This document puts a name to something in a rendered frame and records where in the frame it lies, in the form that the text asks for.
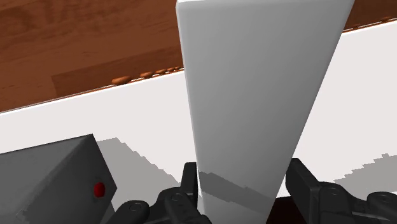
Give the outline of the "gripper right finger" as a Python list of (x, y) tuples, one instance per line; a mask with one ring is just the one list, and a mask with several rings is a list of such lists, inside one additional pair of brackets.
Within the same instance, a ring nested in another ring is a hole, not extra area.
[(298, 158), (288, 166), (286, 188), (306, 224), (397, 224), (397, 195), (359, 199), (339, 184), (318, 181)]

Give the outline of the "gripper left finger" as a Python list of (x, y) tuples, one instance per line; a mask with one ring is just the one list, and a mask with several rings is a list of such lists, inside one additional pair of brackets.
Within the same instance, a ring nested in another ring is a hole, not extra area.
[(152, 206), (143, 200), (123, 203), (106, 224), (212, 224), (197, 206), (197, 164), (187, 162), (179, 187), (162, 190)]

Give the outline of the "grey box with red button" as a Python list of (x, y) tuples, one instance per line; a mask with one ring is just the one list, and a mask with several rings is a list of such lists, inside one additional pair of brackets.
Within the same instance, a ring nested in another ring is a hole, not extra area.
[(116, 189), (91, 134), (0, 154), (0, 224), (100, 224)]

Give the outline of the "tall white box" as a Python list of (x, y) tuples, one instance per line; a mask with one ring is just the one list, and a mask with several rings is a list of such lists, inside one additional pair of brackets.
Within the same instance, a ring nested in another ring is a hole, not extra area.
[(177, 0), (204, 213), (266, 224), (354, 0)]

